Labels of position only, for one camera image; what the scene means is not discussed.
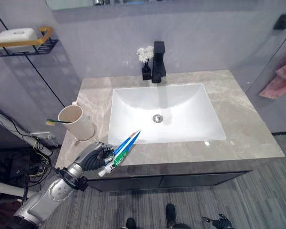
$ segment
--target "dark cabinet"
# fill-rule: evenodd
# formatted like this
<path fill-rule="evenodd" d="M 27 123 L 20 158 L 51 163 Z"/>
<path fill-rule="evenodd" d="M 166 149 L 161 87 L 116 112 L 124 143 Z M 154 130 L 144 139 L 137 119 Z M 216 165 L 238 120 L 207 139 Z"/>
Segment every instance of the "dark cabinet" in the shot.
<path fill-rule="evenodd" d="M 88 184 L 89 186 L 100 191 L 126 191 L 136 189 L 212 186 L 244 173 L 245 172 L 100 179 L 89 181 Z"/>
<path fill-rule="evenodd" d="M 239 173 L 221 173 L 221 174 L 201 174 L 201 175 L 180 175 L 164 176 L 159 187 L 194 187 L 194 186 L 212 186 L 226 180 L 237 177 L 244 172 Z"/>
<path fill-rule="evenodd" d="M 136 177 L 121 179 L 104 179 L 89 181 L 88 185 L 100 191 L 125 191 L 135 189 L 158 188 L 162 176 L 159 177 Z"/>

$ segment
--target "towel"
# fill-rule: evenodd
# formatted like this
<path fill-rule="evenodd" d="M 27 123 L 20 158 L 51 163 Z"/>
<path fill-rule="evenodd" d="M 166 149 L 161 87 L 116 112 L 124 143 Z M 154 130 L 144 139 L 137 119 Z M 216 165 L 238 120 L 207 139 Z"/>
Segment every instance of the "towel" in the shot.
<path fill-rule="evenodd" d="M 259 94 L 269 99 L 278 99 L 286 94 L 286 65 L 276 71 L 277 76 Z"/>

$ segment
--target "mirror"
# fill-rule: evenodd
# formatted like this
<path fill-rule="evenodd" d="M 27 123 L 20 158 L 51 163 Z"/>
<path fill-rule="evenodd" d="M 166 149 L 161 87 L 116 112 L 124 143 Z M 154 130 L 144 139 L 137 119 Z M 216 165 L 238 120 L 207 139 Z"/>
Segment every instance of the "mirror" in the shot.
<path fill-rule="evenodd" d="M 79 7 L 100 7 L 105 5 L 139 5 L 149 2 L 170 0 L 46 0 L 52 10 L 72 9 Z"/>

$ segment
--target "toothpaste tube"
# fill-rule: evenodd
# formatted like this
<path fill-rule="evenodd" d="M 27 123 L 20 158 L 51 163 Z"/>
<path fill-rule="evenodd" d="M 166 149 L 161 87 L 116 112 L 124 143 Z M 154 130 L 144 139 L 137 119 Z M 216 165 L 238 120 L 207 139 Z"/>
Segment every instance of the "toothpaste tube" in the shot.
<path fill-rule="evenodd" d="M 140 130 L 134 132 L 130 135 L 115 151 L 114 158 L 109 162 L 98 174 L 100 177 L 103 177 L 106 173 L 111 173 L 111 171 L 118 167 L 123 159 L 127 156 L 129 149 L 134 144 L 135 140 L 140 134 Z"/>

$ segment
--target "white flower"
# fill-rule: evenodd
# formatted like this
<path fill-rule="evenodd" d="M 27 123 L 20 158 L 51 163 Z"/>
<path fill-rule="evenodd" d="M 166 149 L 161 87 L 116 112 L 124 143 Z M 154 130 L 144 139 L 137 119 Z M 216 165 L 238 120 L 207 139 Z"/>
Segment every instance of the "white flower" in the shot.
<path fill-rule="evenodd" d="M 148 59 L 153 58 L 153 46 L 148 46 L 148 47 L 145 49 L 145 53 L 146 53 L 146 57 L 147 57 Z"/>
<path fill-rule="evenodd" d="M 137 55 L 140 62 L 146 63 L 148 59 L 153 58 L 153 46 L 148 46 L 146 49 L 139 48 L 137 50 Z"/>

